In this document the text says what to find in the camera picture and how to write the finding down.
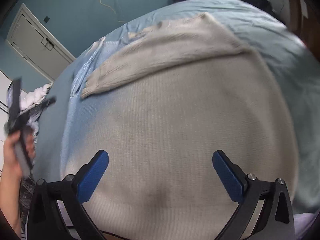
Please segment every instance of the teal wall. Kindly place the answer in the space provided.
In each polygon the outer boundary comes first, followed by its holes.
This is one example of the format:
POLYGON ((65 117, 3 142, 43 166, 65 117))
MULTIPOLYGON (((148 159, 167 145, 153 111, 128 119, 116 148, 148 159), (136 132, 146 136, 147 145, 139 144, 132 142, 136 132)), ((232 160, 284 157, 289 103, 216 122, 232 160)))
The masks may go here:
MULTIPOLYGON (((118 15, 122 15, 121 20, 129 22, 168 5, 170 0, 117 1, 121 8, 118 15)), ((101 5, 99 0, 19 0, 0 28, 0 36, 3 39, 6 39, 21 3, 24 3, 48 31, 75 57, 78 57, 93 42, 122 25, 117 22, 115 14, 109 8, 101 5), (50 18, 47 24, 43 21, 46 16, 50 18)), ((102 3, 111 5, 113 8, 116 7, 114 0, 102 0, 102 3)), ((4 67, 7 70, 10 69, 10 73, 16 72, 16 75, 19 75, 21 68, 15 66, 17 61, 18 59, 13 59, 10 63, 10 59, 6 59, 7 65, 0 65, 0 69, 9 77, 14 75, 7 74, 4 67)), ((29 77, 27 79, 32 80, 31 76, 38 77, 39 73, 35 72, 36 70, 28 68, 29 77)))

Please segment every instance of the metal screw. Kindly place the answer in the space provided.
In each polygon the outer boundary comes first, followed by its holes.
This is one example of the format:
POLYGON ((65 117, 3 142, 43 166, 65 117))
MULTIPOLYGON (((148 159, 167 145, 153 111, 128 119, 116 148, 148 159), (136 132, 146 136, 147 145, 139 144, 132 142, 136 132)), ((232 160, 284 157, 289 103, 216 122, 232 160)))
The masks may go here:
POLYGON ((38 181, 37 181, 37 184, 38 185, 42 185, 44 183, 44 179, 39 179, 38 181))
POLYGON ((248 176, 249 180, 255 180, 257 178, 256 175, 254 175, 252 173, 249 173, 247 176, 248 176))
POLYGON ((284 184, 284 180, 283 180, 283 179, 281 179, 281 178, 277 179, 277 181, 278 181, 281 185, 283 185, 283 184, 284 184))
POLYGON ((75 176, 73 174, 69 174, 65 177, 66 181, 72 181, 75 176))

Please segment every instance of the cable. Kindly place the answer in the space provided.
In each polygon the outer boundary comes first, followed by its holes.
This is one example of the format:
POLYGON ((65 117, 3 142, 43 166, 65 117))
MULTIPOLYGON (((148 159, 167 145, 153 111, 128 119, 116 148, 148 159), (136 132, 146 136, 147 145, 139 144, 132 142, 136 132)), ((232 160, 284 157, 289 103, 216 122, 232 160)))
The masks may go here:
POLYGON ((1 106, 0 106, 0 109, 2 110, 2 111, 4 111, 6 114, 9 114, 5 109, 3 109, 1 106))
POLYGON ((109 7, 114 12, 114 14, 117 15, 116 11, 111 6, 102 3, 101 0, 100 0, 100 4, 109 7))
MULTIPOLYGON (((114 2, 114 4, 115 4, 115 6, 117 6, 118 8, 119 8, 119 11, 120 11, 120 13, 121 13, 121 7, 120 7, 120 4, 118 3, 118 0, 113 0, 113 2, 114 2)), ((117 19, 118 20, 118 22, 120 22, 120 23, 128 23, 128 22, 126 22, 126 21, 120 21, 119 19, 117 19)))
POLYGON ((284 8, 284 0, 282 0, 282 8, 281 8, 280 12, 282 12, 283 8, 284 8))
POLYGON ((0 100, 0 103, 4 105, 6 108, 8 108, 8 106, 5 103, 3 103, 1 100, 0 100))

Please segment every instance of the white door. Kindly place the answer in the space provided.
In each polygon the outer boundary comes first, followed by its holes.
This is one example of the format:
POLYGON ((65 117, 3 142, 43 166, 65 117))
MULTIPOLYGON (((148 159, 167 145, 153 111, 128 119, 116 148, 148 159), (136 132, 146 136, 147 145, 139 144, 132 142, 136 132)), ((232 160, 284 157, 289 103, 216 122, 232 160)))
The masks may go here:
POLYGON ((56 79, 69 62, 46 39, 21 15, 13 30, 11 42, 51 78, 56 79))
POLYGON ((7 41, 50 81, 75 60, 24 4, 10 27, 7 41))

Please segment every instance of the light blue bedsheet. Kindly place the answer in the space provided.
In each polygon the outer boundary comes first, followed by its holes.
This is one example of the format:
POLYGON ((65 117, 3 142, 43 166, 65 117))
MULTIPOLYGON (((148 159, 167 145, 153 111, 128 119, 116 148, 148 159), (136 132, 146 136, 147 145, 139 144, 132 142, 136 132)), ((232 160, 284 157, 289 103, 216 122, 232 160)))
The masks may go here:
POLYGON ((127 32, 137 32, 161 20, 192 17, 201 12, 211 13, 238 38, 257 49, 274 74, 291 112, 299 147, 295 212, 314 212, 320 207, 320 64, 282 23, 239 0, 191 0, 158 9, 100 39, 100 48, 89 48, 82 53, 60 75, 49 93, 49 96, 57 97, 57 102, 40 118, 34 166, 36 179, 61 179, 60 170, 73 154, 73 144, 83 136, 82 130, 88 126, 90 116, 112 96, 112 93, 104 93, 80 101, 78 96, 85 77, 129 42, 125 38, 127 32))

